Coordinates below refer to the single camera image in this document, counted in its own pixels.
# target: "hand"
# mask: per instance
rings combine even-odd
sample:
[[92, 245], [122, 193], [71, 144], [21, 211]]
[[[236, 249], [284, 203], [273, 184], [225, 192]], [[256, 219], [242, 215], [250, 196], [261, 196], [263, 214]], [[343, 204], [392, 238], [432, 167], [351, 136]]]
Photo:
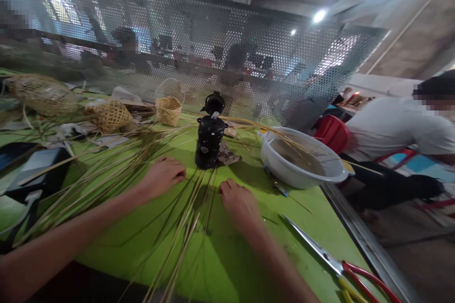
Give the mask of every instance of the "hand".
[[256, 198], [248, 189], [228, 179], [219, 185], [219, 194], [224, 208], [245, 237], [265, 230]]
[[142, 181], [131, 191], [145, 204], [186, 179], [186, 167], [177, 159], [161, 156], [148, 170]]

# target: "ceiling light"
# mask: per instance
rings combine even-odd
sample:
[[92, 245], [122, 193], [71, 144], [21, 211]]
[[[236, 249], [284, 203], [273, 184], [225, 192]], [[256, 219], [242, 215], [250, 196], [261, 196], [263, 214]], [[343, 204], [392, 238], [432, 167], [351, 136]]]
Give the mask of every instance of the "ceiling light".
[[318, 23], [318, 22], [322, 21], [326, 15], [327, 15], [327, 10], [321, 9], [314, 15], [313, 23]]

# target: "red scissors handle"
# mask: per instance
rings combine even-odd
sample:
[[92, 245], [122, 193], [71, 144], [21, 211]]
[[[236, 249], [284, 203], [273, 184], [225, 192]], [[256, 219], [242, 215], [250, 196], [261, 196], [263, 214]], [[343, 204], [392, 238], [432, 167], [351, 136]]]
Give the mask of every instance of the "red scissors handle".
[[380, 303], [378, 299], [372, 294], [372, 292], [365, 286], [365, 284], [362, 283], [362, 281], [359, 279], [359, 277], [356, 276], [362, 275], [365, 278], [368, 278], [371, 280], [373, 283], [378, 285], [384, 292], [388, 295], [390, 300], [393, 303], [401, 303], [401, 301], [398, 299], [398, 297], [375, 275], [371, 274], [370, 272], [362, 269], [361, 267], [358, 267], [354, 264], [348, 263], [343, 260], [343, 270], [346, 272], [346, 274], [349, 274], [355, 282], [359, 285], [359, 287], [363, 290], [363, 292], [370, 298], [370, 300], [373, 303]]

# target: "scissors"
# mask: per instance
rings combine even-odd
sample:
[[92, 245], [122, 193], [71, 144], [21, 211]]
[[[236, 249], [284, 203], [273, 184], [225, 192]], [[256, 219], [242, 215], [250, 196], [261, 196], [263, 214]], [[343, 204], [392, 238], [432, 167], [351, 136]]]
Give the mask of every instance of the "scissors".
[[372, 303], [380, 303], [379, 300], [372, 294], [372, 292], [363, 284], [356, 274], [362, 275], [375, 284], [377, 284], [384, 292], [388, 295], [393, 303], [401, 303], [398, 297], [375, 275], [370, 272], [346, 261], [339, 261], [333, 258], [327, 251], [317, 244], [308, 234], [306, 234], [299, 226], [293, 223], [287, 216], [283, 214], [286, 220], [294, 227], [297, 233], [311, 246], [317, 254], [335, 271], [338, 277], [338, 283], [343, 288], [342, 294], [348, 303], [354, 303], [351, 297], [355, 298], [360, 303], [368, 303], [356, 290], [350, 285], [346, 279], [346, 275], [349, 275], [355, 280], [362, 291], [368, 296]]

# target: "metal pipe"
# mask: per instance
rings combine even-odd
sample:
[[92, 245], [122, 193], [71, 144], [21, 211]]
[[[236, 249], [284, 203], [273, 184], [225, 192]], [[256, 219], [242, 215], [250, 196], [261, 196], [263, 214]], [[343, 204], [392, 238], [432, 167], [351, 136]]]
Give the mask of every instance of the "metal pipe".
[[411, 24], [414, 23], [417, 17], [425, 10], [425, 8], [430, 4], [432, 0], [427, 0], [422, 7], [417, 11], [417, 13], [412, 17], [412, 19], [407, 23], [407, 25], [401, 30], [401, 32], [394, 38], [392, 43], [387, 47], [387, 49], [381, 54], [381, 56], [374, 62], [374, 64], [370, 67], [370, 69], [365, 74], [370, 74], [370, 72], [377, 66], [377, 64], [385, 57], [385, 55], [391, 50], [391, 48], [397, 43], [400, 37], [408, 30]]

